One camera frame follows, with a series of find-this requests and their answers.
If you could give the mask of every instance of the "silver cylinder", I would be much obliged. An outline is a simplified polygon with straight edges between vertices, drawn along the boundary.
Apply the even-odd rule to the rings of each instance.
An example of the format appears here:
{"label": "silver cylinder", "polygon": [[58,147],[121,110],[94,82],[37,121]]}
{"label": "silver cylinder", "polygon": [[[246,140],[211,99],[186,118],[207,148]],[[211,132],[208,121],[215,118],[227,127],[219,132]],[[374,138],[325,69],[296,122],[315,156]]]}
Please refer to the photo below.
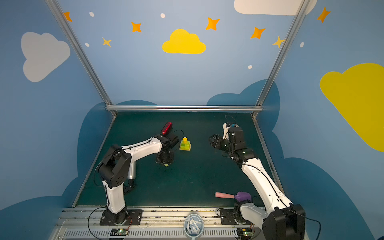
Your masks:
{"label": "silver cylinder", "polygon": [[136,178],[136,161],[131,162],[129,166],[128,171],[128,179],[135,179]]}

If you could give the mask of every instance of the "blue wall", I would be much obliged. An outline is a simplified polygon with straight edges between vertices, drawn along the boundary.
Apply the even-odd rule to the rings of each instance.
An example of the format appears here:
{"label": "blue wall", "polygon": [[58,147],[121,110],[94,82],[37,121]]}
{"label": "blue wall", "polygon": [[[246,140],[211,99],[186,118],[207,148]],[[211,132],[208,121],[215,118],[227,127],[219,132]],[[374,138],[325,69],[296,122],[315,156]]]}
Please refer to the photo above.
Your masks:
{"label": "blue wall", "polygon": [[[2,1],[0,22],[0,232],[4,239],[24,238],[15,232],[47,239],[61,209],[73,203],[112,116],[44,0]],[[38,82],[25,75],[26,32],[40,39],[28,44],[48,47],[43,36],[54,36],[70,50]],[[46,51],[29,49],[38,51],[28,58],[44,63],[34,74],[60,58],[60,51],[42,58]]]}
{"label": "blue wall", "polygon": [[[291,15],[242,14],[234,0],[59,3],[70,13],[70,25],[114,104],[140,100],[157,105],[227,105],[223,98],[211,98],[240,94],[266,79],[279,51],[273,44],[278,36],[285,38],[293,20]],[[206,30],[208,18],[220,19],[216,31]],[[131,22],[141,23],[141,32],[133,32]],[[255,27],[265,28],[260,39],[251,39]],[[163,43],[179,28],[196,34],[206,50],[201,54],[164,52]],[[111,47],[103,45],[103,38],[111,40]]]}
{"label": "blue wall", "polygon": [[[331,13],[322,23],[317,18],[324,7]],[[322,240],[384,235],[384,152],[364,142],[319,85],[331,71],[384,66],[383,9],[383,1],[318,0],[257,117],[287,196],[322,222]],[[361,81],[370,84],[369,78]],[[363,92],[355,96],[365,99]],[[314,239],[318,225],[306,223]]]}

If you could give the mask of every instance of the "yellow star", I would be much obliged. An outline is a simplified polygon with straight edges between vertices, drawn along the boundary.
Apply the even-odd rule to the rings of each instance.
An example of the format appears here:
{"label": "yellow star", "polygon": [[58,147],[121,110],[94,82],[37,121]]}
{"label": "yellow star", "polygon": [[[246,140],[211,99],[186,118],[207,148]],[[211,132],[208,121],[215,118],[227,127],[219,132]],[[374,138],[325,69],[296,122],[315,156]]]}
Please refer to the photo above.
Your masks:
{"label": "yellow star", "polygon": [[72,21],[72,19],[70,18],[70,12],[66,12],[66,13],[64,13],[64,16],[65,16],[65,18],[68,20],[68,21]]}
{"label": "yellow star", "polygon": [[280,39],[280,36],[278,36],[277,42],[274,43],[274,44],[272,44],[272,46],[273,46],[273,45],[277,45],[277,46],[279,46],[279,48],[280,48],[281,43],[284,42],[284,41],[285,41],[285,39],[281,40],[281,39]]}
{"label": "yellow star", "polygon": [[109,47],[111,47],[111,46],[109,45],[109,42],[112,41],[112,40],[107,41],[107,40],[105,40],[104,38],[103,38],[103,40],[104,40],[103,45],[108,45]]}
{"label": "yellow star", "polygon": [[141,33],[141,30],[140,30],[141,23],[135,24],[135,23],[131,22],[131,24],[133,26],[132,32],[137,31],[137,32]]}
{"label": "yellow star", "polygon": [[321,13],[321,15],[317,18],[318,20],[321,20],[321,23],[324,22],[324,19],[328,16],[328,14],[330,14],[331,11],[327,11],[325,8],[323,10],[323,12]]}
{"label": "yellow star", "polygon": [[210,18],[208,18],[208,26],[207,26],[207,29],[213,29],[216,31],[216,24],[218,23],[219,19],[216,19],[216,20],[212,20]]}
{"label": "yellow star", "polygon": [[258,38],[258,39],[260,39],[262,37],[262,33],[263,33],[264,30],[265,30],[265,28],[264,29],[255,28],[255,32],[253,33],[251,38]]}

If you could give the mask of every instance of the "wall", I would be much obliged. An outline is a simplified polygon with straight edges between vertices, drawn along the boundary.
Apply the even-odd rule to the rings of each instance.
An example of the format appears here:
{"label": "wall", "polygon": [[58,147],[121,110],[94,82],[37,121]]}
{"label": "wall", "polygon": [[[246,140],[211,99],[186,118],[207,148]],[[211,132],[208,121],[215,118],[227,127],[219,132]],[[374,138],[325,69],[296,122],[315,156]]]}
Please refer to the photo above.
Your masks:
{"label": "wall", "polygon": [[[288,197],[321,221],[320,239],[384,235],[383,9],[319,0],[257,117]],[[318,224],[306,224],[315,239]]]}
{"label": "wall", "polygon": [[48,239],[112,117],[44,0],[0,3],[0,232]]}
{"label": "wall", "polygon": [[59,0],[112,102],[151,105],[254,105],[300,2]]}

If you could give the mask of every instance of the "yellow cloud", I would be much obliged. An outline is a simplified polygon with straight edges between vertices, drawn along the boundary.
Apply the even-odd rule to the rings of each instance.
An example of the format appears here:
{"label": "yellow cloud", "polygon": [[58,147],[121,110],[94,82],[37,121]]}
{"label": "yellow cloud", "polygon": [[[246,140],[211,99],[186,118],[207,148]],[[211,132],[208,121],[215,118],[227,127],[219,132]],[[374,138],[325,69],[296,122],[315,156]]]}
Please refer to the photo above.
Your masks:
{"label": "yellow cloud", "polygon": [[363,63],[329,72],[320,88],[364,142],[384,152],[384,67]]}
{"label": "yellow cloud", "polygon": [[175,30],[169,41],[163,43],[163,51],[166,53],[203,53],[207,47],[200,42],[199,37],[194,33],[189,33],[184,29]]}

